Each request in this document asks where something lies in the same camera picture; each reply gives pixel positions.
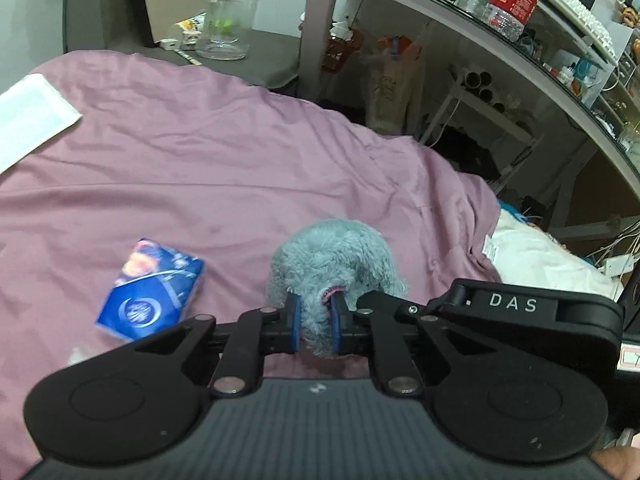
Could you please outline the person's right hand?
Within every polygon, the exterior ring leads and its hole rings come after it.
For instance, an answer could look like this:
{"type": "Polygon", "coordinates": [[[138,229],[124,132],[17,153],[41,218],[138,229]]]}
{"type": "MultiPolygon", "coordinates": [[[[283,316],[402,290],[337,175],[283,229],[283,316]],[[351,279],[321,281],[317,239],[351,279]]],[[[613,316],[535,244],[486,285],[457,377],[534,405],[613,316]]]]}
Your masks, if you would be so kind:
{"type": "Polygon", "coordinates": [[[633,446],[614,446],[596,451],[591,458],[608,474],[618,480],[640,478],[640,450],[633,446]]]}

